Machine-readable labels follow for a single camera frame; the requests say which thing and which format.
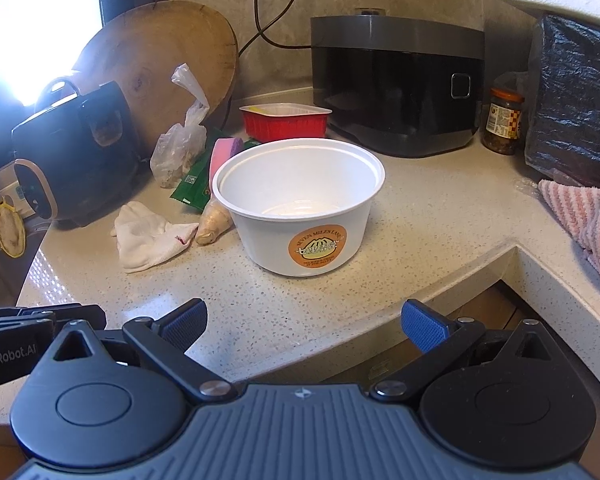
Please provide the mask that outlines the green chopstick packet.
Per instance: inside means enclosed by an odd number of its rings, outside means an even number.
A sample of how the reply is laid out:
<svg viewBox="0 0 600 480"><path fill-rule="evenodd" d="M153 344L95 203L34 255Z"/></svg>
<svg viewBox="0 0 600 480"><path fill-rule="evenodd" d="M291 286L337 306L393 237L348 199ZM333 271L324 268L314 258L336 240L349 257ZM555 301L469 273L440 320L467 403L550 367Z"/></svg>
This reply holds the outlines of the green chopstick packet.
<svg viewBox="0 0 600 480"><path fill-rule="evenodd" d="M192 168L171 193L172 200L189 206L196 214L201 214L210 200L210 164L214 144L217 140L228 139L230 136L219 129L213 129L207 134L204 151L194 161Z"/></svg>

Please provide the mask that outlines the purple pink sponge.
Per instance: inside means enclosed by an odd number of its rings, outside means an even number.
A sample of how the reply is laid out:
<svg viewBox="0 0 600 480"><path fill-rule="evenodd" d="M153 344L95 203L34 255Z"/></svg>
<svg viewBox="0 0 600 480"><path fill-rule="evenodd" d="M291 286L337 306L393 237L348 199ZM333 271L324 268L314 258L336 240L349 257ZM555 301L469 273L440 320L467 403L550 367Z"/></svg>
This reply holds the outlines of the purple pink sponge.
<svg viewBox="0 0 600 480"><path fill-rule="evenodd" d="M221 138L215 141L210 157L209 190L212 190L213 178L221 166L243 148L244 141L239 138Z"/></svg>

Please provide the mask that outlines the red rectangular food tray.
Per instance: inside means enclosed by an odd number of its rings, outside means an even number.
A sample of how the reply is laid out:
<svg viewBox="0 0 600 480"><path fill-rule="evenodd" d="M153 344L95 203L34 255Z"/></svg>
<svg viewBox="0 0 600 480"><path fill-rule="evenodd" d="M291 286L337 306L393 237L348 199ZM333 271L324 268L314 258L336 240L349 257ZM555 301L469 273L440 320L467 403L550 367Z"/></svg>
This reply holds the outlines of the red rectangular food tray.
<svg viewBox="0 0 600 480"><path fill-rule="evenodd" d="M264 103L240 108L245 130L261 143L298 138L324 138L328 108L299 103Z"/></svg>

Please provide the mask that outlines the white crumpled cloth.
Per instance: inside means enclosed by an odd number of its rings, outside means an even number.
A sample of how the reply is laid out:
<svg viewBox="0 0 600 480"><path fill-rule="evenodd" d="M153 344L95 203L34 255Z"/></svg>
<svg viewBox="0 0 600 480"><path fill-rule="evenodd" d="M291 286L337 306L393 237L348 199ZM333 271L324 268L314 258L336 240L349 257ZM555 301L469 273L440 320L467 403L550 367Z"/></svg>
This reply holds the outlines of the white crumpled cloth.
<svg viewBox="0 0 600 480"><path fill-rule="evenodd" d="M171 223L132 200L114 219L110 235L116 239L119 262L127 274L146 271L185 252L198 223Z"/></svg>

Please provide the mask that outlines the yellow sink strainer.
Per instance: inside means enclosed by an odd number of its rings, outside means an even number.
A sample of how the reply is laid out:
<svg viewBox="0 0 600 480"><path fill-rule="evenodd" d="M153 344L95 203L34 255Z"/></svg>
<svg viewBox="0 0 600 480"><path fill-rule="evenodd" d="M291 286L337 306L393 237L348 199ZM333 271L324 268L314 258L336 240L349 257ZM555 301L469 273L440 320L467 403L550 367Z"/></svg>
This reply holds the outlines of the yellow sink strainer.
<svg viewBox="0 0 600 480"><path fill-rule="evenodd" d="M0 248L9 258L18 259L26 251L27 234L23 220L6 197L0 200Z"/></svg>

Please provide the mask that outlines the white foam bowl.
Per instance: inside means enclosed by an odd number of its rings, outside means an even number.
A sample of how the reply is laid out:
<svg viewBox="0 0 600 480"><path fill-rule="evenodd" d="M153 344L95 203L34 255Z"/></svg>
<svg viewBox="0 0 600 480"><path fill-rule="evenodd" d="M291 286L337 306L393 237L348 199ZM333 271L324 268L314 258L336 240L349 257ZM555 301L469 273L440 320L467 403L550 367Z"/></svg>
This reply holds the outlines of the white foam bowl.
<svg viewBox="0 0 600 480"><path fill-rule="evenodd" d="M290 139L245 150L218 169L212 192L248 257L287 278L346 264L362 245L386 177L372 152L330 139Z"/></svg>

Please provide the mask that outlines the knotted clear plastic bag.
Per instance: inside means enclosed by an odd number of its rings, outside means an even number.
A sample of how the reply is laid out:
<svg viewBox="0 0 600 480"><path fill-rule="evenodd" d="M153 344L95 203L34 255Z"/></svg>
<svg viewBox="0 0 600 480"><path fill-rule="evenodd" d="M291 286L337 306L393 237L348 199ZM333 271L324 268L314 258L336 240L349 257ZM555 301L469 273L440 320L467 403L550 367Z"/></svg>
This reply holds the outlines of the knotted clear plastic bag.
<svg viewBox="0 0 600 480"><path fill-rule="evenodd" d="M174 124L158 137L149 166L160 188L175 188L204 151L207 128L202 124L210 110L201 85L186 63L179 65L171 81L193 97L182 124Z"/></svg>

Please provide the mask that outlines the dark blue rice cooker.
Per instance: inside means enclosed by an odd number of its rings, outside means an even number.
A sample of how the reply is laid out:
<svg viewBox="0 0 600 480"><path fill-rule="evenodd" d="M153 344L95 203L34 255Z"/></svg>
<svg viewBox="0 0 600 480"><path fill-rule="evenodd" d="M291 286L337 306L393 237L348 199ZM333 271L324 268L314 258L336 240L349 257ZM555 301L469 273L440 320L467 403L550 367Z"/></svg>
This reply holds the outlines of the dark blue rice cooker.
<svg viewBox="0 0 600 480"><path fill-rule="evenodd" d="M81 226L126 191L140 166L140 141L119 85L53 102L12 129L15 174L42 219Z"/></svg>

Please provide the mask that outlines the pink striped towel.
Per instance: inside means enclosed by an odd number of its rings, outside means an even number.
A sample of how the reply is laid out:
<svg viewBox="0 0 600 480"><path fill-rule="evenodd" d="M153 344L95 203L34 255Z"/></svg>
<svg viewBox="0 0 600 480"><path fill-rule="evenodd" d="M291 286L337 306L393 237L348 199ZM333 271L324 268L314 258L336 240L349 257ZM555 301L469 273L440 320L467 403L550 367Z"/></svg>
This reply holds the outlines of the pink striped towel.
<svg viewBox="0 0 600 480"><path fill-rule="evenodd" d="M562 227L600 276L600 188L541 180L538 189Z"/></svg>

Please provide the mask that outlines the glass sauce jar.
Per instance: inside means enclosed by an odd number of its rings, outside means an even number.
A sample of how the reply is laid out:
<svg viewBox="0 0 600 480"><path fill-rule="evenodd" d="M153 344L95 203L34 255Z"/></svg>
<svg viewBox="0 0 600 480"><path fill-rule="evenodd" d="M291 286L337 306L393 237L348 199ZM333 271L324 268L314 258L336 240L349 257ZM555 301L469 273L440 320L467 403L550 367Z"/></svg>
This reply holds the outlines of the glass sauce jar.
<svg viewBox="0 0 600 480"><path fill-rule="evenodd" d="M492 87L482 144L494 153L513 155L520 140L524 97L515 91Z"/></svg>

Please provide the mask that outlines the black box appliance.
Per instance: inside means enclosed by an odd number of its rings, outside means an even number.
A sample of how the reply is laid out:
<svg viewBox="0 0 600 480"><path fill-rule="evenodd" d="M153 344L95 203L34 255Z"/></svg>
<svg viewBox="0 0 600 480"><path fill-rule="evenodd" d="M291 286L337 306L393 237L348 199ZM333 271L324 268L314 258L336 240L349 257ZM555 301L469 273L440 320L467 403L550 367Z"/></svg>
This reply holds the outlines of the black box appliance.
<svg viewBox="0 0 600 480"><path fill-rule="evenodd" d="M385 15L311 21L313 102L328 123L378 153L426 157L464 148L479 128L484 35Z"/></svg>

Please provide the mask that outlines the black plastic bag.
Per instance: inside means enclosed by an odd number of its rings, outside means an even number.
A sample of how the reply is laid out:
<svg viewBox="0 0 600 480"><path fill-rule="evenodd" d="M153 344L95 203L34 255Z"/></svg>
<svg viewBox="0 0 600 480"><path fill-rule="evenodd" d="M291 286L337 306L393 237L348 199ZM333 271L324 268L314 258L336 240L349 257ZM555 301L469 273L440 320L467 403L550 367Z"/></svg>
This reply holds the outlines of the black plastic bag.
<svg viewBox="0 0 600 480"><path fill-rule="evenodd" d="M528 75L527 165L559 183L600 188L600 28L543 15Z"/></svg>

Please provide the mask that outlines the round wooden cutting board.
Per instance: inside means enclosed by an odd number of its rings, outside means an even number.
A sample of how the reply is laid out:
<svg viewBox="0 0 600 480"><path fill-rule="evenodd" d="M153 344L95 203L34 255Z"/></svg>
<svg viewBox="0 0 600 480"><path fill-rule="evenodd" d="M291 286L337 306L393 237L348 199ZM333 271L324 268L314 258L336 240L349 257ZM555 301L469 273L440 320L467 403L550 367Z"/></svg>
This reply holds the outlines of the round wooden cutting board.
<svg viewBox="0 0 600 480"><path fill-rule="evenodd" d="M107 23L83 48L70 79L83 92L115 81L129 104L148 157L158 137L182 122L193 104L190 93L171 81L187 64L210 110L234 86L238 47L224 16L200 3L169 0L145 4Z"/></svg>

